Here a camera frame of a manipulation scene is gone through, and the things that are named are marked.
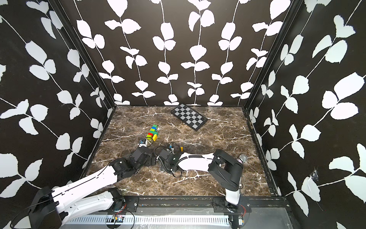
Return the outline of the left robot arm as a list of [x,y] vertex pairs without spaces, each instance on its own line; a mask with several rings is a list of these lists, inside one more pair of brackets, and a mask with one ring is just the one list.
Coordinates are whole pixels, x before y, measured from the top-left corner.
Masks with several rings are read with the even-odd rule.
[[28,213],[31,228],[58,229],[74,218],[101,210],[112,209],[116,214],[123,212],[127,203],[117,188],[95,196],[91,194],[155,163],[156,155],[151,149],[138,147],[129,157],[112,160],[104,168],[69,185],[42,188]]

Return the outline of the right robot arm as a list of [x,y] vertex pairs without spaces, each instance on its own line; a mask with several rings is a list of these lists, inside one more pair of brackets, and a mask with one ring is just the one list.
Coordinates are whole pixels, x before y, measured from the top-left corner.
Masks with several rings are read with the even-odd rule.
[[209,173],[225,189],[226,202],[234,206],[239,204],[243,164],[247,160],[245,155],[234,158],[221,149],[210,154],[195,155],[165,146],[157,146],[153,152],[163,169],[174,177],[190,170]]

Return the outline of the green long brick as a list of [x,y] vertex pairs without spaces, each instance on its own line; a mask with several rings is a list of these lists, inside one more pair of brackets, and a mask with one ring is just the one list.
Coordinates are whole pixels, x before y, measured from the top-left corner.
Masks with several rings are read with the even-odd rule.
[[158,132],[156,131],[150,131],[148,134],[147,134],[147,137],[154,137],[154,136],[158,136]]

